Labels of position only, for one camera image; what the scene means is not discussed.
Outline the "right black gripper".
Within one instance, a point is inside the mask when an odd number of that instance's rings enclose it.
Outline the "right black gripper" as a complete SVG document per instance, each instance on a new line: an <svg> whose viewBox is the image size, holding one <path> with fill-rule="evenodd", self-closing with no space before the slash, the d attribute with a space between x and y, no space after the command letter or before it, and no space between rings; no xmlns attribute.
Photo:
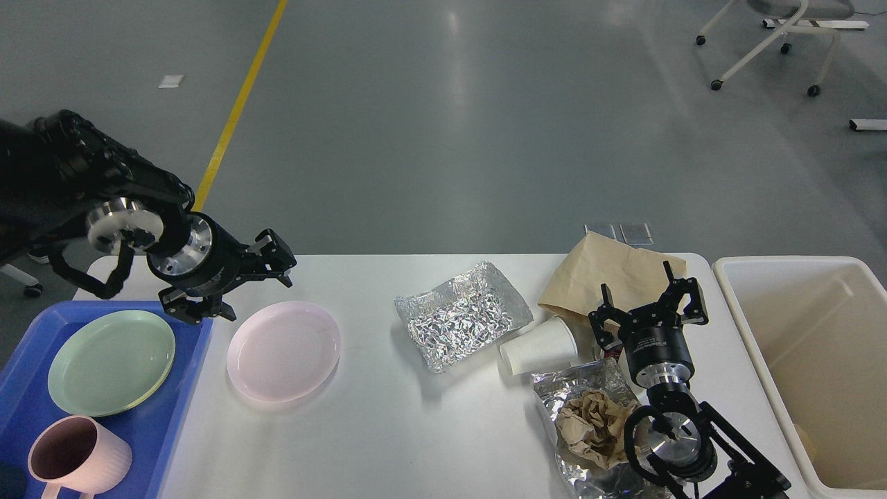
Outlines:
<svg viewBox="0 0 887 499"><path fill-rule="evenodd" d="M696 367L685 340L684 325L709 323L696 278L675 277L667 260L663 268L669 283L649 313L653 326L637 328L634 316L615 307L611 289L605 283L601 284L601 306L588 315L595 342L604 353L623 344L629 377L640 387L690 381Z"/></svg>

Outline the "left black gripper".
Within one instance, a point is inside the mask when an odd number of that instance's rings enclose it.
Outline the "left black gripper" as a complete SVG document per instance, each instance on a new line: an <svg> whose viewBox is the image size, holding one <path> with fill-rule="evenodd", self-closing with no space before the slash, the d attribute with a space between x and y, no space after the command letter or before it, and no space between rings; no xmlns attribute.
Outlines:
<svg viewBox="0 0 887 499"><path fill-rule="evenodd" d="M187 220L188 240L177 253L147 256L152 274L174 286L158 293L166 315L187 324L213 317L234 322L234 307L222 297L242 281L275 279L292 287L289 274L297 259L275 230L266 228L244 245L203 213L189 213ZM196 301L187 295L206 297Z"/></svg>

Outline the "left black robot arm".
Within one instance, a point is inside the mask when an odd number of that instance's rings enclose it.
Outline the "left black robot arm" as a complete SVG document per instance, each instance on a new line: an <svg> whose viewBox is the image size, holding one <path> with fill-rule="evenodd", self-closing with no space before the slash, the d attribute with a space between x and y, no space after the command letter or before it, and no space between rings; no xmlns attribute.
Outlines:
<svg viewBox="0 0 887 499"><path fill-rule="evenodd" d="M297 259L275 230L241 243L194 211L188 184L75 112L3 122L1 146L4 265L38 250L55 274L109 299L143 254L167 283L158 294L164 312L189 324L235 320L224 295L247 282L292 286Z"/></svg>

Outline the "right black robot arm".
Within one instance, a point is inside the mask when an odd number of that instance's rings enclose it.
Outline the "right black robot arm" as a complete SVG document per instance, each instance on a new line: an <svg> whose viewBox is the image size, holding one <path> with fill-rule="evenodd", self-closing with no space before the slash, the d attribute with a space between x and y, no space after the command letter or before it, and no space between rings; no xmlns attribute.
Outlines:
<svg viewBox="0 0 887 499"><path fill-rule="evenodd" d="M668 262L663 268L668 285L655 302L620 310L602 284L601 306L588 315L596 343L605 353L620 351L629 379L647 395L623 429L629 464L644 480L684 498L685 483L697 487L710 479L723 453L728 476L710 498L785 498L791 487L785 474L691 393L696 370L683 328L709 319L698 281L675 277Z"/></svg>

